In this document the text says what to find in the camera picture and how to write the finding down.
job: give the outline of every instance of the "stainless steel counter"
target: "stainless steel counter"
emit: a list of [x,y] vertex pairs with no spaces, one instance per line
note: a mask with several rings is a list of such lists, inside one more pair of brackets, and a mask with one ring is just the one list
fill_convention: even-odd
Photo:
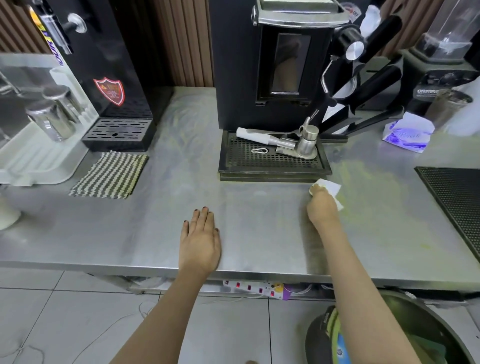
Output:
[[[126,200],[67,196],[98,155],[59,185],[2,190],[25,212],[0,233],[0,266],[173,277],[182,222],[209,206],[223,254],[213,278],[329,282],[303,183],[220,182],[214,89],[178,88]],[[414,171],[480,167],[480,138],[436,134],[423,154],[381,131],[326,146],[342,222],[378,286],[480,290],[480,264]]]

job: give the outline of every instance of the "tissue box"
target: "tissue box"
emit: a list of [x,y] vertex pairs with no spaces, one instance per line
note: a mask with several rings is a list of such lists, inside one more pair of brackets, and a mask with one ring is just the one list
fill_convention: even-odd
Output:
[[383,140],[412,152],[422,153],[434,130],[430,120],[406,112],[403,119],[385,126]]

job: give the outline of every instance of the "red shield sticker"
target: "red shield sticker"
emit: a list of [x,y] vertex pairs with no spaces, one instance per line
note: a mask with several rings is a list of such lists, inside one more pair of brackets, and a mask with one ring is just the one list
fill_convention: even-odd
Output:
[[112,81],[106,77],[101,80],[93,79],[98,90],[109,101],[113,102],[117,106],[121,106],[125,101],[125,93],[123,92],[123,85],[120,80]]

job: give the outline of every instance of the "cleaning cloth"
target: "cleaning cloth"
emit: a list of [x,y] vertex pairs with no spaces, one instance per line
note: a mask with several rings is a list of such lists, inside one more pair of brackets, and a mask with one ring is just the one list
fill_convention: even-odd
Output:
[[70,196],[127,198],[147,162],[145,154],[103,152],[102,157],[70,190]]
[[336,207],[339,211],[343,209],[343,205],[335,198],[337,195],[338,191],[340,191],[340,188],[342,187],[341,184],[334,183],[332,181],[324,180],[323,178],[319,179],[317,182],[315,182],[312,186],[314,185],[319,185],[320,187],[325,187],[326,190],[330,195],[332,195],[333,199],[335,200]]

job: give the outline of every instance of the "tissue paper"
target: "tissue paper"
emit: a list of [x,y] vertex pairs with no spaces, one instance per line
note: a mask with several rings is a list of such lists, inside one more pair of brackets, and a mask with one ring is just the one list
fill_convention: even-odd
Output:
[[333,197],[333,199],[335,200],[335,203],[336,203],[336,207],[338,209],[338,211],[340,211],[341,209],[343,209],[343,205],[335,198],[335,196],[337,195],[338,191],[340,191],[340,187],[342,187],[341,184],[338,184],[338,183],[335,183],[335,182],[332,182],[332,181],[328,181],[328,180],[324,180],[323,178],[319,179],[317,182],[315,182],[312,186],[314,185],[319,185],[321,187],[325,187],[326,190],[328,191],[328,193]]
[[413,152],[422,153],[435,130],[433,123],[406,112],[402,119],[385,126],[383,140]]

